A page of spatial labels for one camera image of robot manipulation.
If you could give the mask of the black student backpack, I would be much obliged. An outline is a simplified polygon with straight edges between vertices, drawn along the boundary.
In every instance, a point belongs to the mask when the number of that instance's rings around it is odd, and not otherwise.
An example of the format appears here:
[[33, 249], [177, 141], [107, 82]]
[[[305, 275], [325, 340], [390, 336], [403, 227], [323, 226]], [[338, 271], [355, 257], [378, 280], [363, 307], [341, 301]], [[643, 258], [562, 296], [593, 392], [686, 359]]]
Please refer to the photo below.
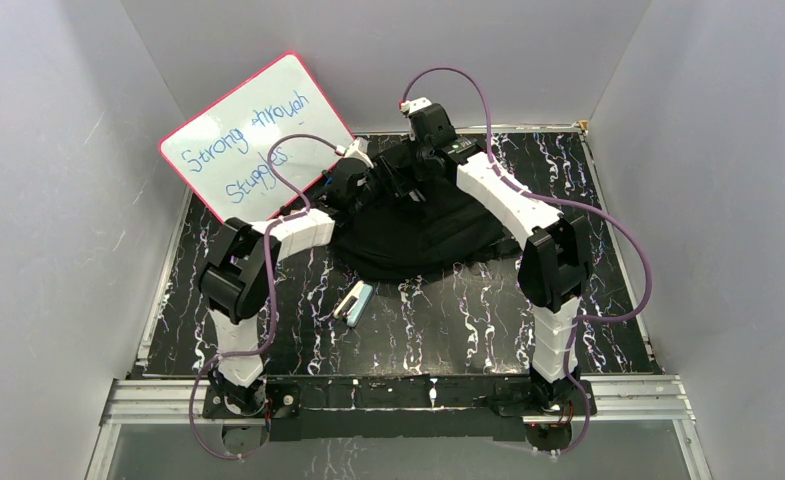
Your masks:
[[442, 177], [416, 183], [417, 199], [359, 202], [357, 176], [366, 170], [359, 160], [339, 160], [324, 174], [319, 202], [336, 222], [332, 254], [362, 279], [401, 282], [520, 254], [484, 206]]

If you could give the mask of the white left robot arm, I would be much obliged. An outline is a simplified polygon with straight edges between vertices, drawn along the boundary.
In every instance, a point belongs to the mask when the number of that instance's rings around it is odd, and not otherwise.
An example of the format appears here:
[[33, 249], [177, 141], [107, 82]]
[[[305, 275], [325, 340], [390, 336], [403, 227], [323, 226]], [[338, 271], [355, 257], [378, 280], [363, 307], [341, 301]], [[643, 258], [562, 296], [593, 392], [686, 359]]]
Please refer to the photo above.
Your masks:
[[259, 339], [258, 314], [266, 305], [277, 305], [277, 264], [343, 240], [355, 228], [358, 214], [403, 193], [406, 184], [384, 157], [371, 163], [343, 158], [325, 177], [328, 182], [318, 207], [307, 206], [267, 221], [228, 219], [198, 277], [197, 286], [216, 330], [213, 376], [231, 386], [228, 403], [243, 416], [258, 414], [267, 400], [258, 380], [263, 374], [262, 355], [273, 339]]

